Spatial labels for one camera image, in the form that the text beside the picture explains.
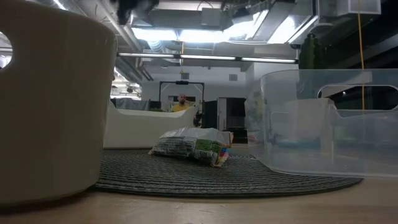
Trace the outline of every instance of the metal frame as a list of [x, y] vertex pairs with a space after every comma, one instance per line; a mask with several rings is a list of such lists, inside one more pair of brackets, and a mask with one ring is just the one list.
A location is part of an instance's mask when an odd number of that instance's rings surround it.
[[159, 102], [161, 102], [161, 96], [162, 96], [162, 84], [163, 83], [174, 83], [176, 85], [188, 85], [188, 84], [199, 84], [202, 86], [201, 89], [201, 100], [202, 102], [205, 101], [205, 83], [201, 83], [201, 82], [186, 82], [186, 81], [175, 81], [175, 82], [171, 82], [171, 81], [160, 81], [159, 82]]

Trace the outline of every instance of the ceiling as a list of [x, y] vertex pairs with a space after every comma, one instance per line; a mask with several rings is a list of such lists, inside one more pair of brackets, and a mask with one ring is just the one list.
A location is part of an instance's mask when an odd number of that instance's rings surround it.
[[[117, 24], [116, 6], [108, 0], [27, 1], [64, 8], [100, 21], [116, 34], [118, 52], [296, 59], [295, 46], [303, 42], [310, 30], [325, 46], [337, 46], [358, 30], [356, 13], [342, 10], [340, 0], [323, 0], [319, 1], [320, 5], [315, 5], [317, 1], [313, 0], [160, 0], [149, 15], [135, 17], [123, 27]], [[378, 17], [377, 12], [363, 14], [363, 25]], [[153, 30], [158, 33], [147, 35]], [[186, 30], [202, 30], [203, 33], [183, 37], [184, 32], [188, 33]], [[0, 47], [10, 47], [1, 34]], [[333, 62], [338, 63], [339, 58], [335, 54]], [[240, 68], [245, 72], [250, 64], [136, 57], [118, 57], [116, 61], [120, 73], [136, 83], [153, 80], [148, 72], [153, 68], [183, 65]]]

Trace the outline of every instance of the white plastic bin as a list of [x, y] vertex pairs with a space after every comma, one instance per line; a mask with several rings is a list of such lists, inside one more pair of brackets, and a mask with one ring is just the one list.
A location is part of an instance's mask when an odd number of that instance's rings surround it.
[[396, 88], [397, 75], [396, 69], [288, 70], [264, 75], [246, 101], [251, 152], [279, 172], [398, 177], [397, 107], [338, 110], [331, 99], [319, 98], [322, 90], [324, 96], [344, 94], [363, 84]]

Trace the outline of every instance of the table surface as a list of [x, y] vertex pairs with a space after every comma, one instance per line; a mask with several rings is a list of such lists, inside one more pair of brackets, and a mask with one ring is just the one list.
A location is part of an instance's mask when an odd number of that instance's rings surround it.
[[0, 223], [398, 223], [398, 180], [364, 180], [336, 192], [200, 200], [86, 191], [0, 213]]

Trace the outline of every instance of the white wall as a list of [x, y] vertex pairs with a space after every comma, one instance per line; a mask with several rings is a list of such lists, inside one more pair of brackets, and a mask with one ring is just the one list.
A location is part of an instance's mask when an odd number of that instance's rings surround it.
[[258, 83], [262, 76], [272, 72], [296, 69], [299, 69], [297, 64], [253, 63], [246, 71], [246, 96], [250, 94], [253, 85]]
[[[160, 81], [178, 81], [181, 80], [180, 67], [147, 67], [147, 71], [152, 75], [155, 81], [144, 82], [142, 84], [142, 100], [159, 100], [159, 82]], [[205, 101], [216, 100], [218, 97], [245, 98], [246, 73], [241, 72], [240, 68], [220, 68], [212, 67], [183, 67], [183, 71], [190, 74], [190, 82], [205, 83]], [[238, 80], [231, 82], [229, 74], [237, 74]], [[195, 96], [197, 101], [201, 100], [201, 85], [176, 85], [167, 83], [162, 85], [162, 99], [167, 101], [169, 96], [178, 96], [186, 94]]]

